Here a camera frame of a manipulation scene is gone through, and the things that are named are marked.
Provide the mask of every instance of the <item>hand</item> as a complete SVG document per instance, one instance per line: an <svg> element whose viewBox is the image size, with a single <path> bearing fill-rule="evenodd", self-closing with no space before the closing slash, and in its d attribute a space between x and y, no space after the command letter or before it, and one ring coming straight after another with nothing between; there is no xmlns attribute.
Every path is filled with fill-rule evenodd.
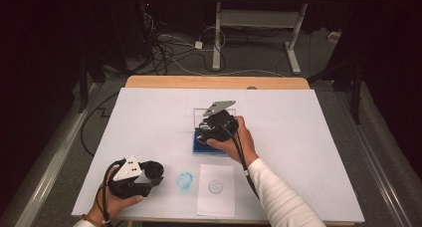
<svg viewBox="0 0 422 227"><path fill-rule="evenodd" d="M112 168L108 172L107 181L110 178L112 172L115 170L115 168ZM99 192L97 193L96 199L94 201L93 208L91 208L90 212L88 212L88 217L97 223L99 226L103 226L103 185L100 185ZM131 196L126 199L120 199L117 196L114 196L111 194L108 186L105 187L105 202L106 202L106 210L109 214L109 218L114 218L120 211L128 206L134 205L140 201L142 201L143 197L141 195L138 196Z"/></svg>
<svg viewBox="0 0 422 227"><path fill-rule="evenodd" d="M255 152L254 140L252 139L251 132L245 126L245 120L240 115L235 116L235 119L239 124L238 133L235 134L235 138L238 140L238 143L242 143L246 166L249 166L252 162L254 162L254 160L259 158L259 156ZM231 138L223 142L209 138L207 139L207 144L214 148L226 151L232 159L240 162L239 153Z"/></svg>

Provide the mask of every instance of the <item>dark background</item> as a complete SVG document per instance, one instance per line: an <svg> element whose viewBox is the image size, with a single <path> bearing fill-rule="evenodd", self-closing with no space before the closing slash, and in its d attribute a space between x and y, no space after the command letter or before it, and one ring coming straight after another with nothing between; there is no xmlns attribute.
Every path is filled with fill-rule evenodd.
<svg viewBox="0 0 422 227"><path fill-rule="evenodd" d="M144 48L133 3L69 0L0 0L1 20L1 158L6 176L1 213L12 199L38 154L72 105L83 52L97 54L96 67L108 63L125 68L124 57ZM152 3L153 12L174 27L200 33L214 19L214 3ZM420 0L362 3L352 13L348 3L310 4L303 28L344 28L328 69L360 54L363 80L398 145L422 176L420 121L422 28ZM262 7L260 3L247 8ZM331 74L345 91L354 63Z"/></svg>

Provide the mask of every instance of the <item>desk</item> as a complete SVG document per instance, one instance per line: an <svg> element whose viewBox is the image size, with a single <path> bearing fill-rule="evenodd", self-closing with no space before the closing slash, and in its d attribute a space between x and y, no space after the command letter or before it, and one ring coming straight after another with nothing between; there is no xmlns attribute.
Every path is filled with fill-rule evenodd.
<svg viewBox="0 0 422 227"><path fill-rule="evenodd" d="M217 2L215 21L215 41L213 53L213 70L220 70L221 55L221 26L252 26L270 28L293 28L292 39L285 43L285 49L295 75L301 73L301 68L295 54L295 44L305 18L308 4L302 4L298 12L251 11L251 10L223 10L221 2Z"/></svg>
<svg viewBox="0 0 422 227"><path fill-rule="evenodd" d="M244 90L248 87L263 90ZM110 163L135 154L139 161L151 159L162 163L164 180L141 204L124 209L120 219L268 223L241 165L228 157L192 154L193 110L208 108L211 102L220 100L237 101L233 109L245 117L261 157L307 200L326 224L364 221L315 92L299 78L129 78L119 94L73 215L82 215L92 206ZM275 146L275 139L283 148ZM234 218L196 215L201 164L233 166ZM194 181L191 189L182 191L176 179L186 171Z"/></svg>

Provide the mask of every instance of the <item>person's left hand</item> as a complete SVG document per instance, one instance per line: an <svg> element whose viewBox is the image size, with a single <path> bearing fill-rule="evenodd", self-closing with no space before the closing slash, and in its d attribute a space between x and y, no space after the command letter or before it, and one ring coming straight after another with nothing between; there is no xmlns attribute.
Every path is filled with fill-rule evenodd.
<svg viewBox="0 0 422 227"><path fill-rule="evenodd" d="M107 181L109 177L111 176L112 172L115 170L115 168L112 168L108 172ZM103 185L100 185L99 192L97 193L96 200L94 200L93 208L91 208L90 212L88 212L87 216L95 223L97 223L99 226L103 226ZM137 196L131 196L126 199L120 199L117 196L114 196L111 194L108 186L105 187L105 202L106 202L106 210L108 212L109 218L112 219L115 217L120 211L128 206L134 205L136 203L139 203L142 201L143 196L137 195Z"/></svg>

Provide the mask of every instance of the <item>white card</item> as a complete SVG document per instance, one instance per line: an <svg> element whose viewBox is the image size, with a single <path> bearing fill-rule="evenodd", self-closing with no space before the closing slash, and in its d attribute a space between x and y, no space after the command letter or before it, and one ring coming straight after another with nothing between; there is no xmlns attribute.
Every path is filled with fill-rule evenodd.
<svg viewBox="0 0 422 227"><path fill-rule="evenodd" d="M201 164L197 215L235 217L233 166Z"/></svg>

